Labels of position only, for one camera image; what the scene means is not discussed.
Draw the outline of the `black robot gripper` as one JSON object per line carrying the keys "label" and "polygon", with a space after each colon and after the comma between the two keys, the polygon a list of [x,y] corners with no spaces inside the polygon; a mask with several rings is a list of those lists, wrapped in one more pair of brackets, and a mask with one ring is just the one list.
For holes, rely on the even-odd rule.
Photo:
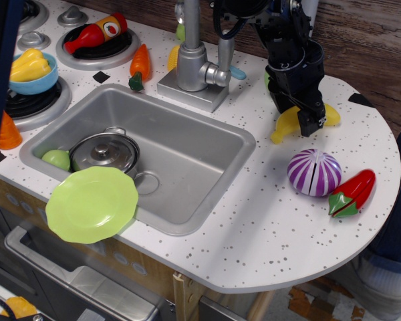
{"label": "black robot gripper", "polygon": [[301,135],[309,137],[323,128],[326,122],[325,104],[319,91],[324,77],[322,46],[309,39],[307,47],[293,61],[268,61],[269,93],[280,114],[298,106]]}

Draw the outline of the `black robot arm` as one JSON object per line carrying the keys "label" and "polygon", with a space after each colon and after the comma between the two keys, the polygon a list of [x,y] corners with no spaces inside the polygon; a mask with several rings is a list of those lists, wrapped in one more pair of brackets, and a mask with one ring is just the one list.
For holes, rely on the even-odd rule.
{"label": "black robot arm", "polygon": [[323,48],[310,37],[311,18],[300,1],[213,1],[213,24],[222,39],[234,38],[249,24],[268,51],[268,90],[279,112],[292,106],[302,136],[323,128],[325,104]]}

